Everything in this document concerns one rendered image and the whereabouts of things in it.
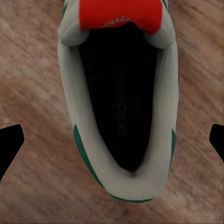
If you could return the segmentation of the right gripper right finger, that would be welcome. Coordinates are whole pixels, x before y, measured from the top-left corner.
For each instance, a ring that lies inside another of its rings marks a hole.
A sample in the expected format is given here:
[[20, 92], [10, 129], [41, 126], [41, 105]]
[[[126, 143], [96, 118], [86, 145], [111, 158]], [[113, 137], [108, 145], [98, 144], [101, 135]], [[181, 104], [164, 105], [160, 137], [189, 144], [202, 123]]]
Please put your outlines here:
[[210, 132], [209, 140], [224, 161], [224, 126], [214, 124]]

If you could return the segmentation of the gym shoe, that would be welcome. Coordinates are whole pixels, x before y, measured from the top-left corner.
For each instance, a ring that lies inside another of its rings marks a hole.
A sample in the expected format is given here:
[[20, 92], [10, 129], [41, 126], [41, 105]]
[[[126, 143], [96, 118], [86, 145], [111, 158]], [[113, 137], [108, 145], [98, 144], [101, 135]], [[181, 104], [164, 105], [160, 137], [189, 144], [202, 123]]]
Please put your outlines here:
[[175, 149], [178, 51], [168, 0], [64, 0], [58, 64], [77, 148], [114, 198], [165, 188]]

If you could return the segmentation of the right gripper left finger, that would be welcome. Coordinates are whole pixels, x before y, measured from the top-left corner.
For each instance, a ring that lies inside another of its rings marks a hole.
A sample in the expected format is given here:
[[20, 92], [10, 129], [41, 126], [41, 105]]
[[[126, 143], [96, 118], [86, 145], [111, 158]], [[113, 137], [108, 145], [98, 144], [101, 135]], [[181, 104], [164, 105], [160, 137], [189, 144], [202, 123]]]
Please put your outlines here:
[[0, 180], [24, 143], [21, 125], [0, 129]]

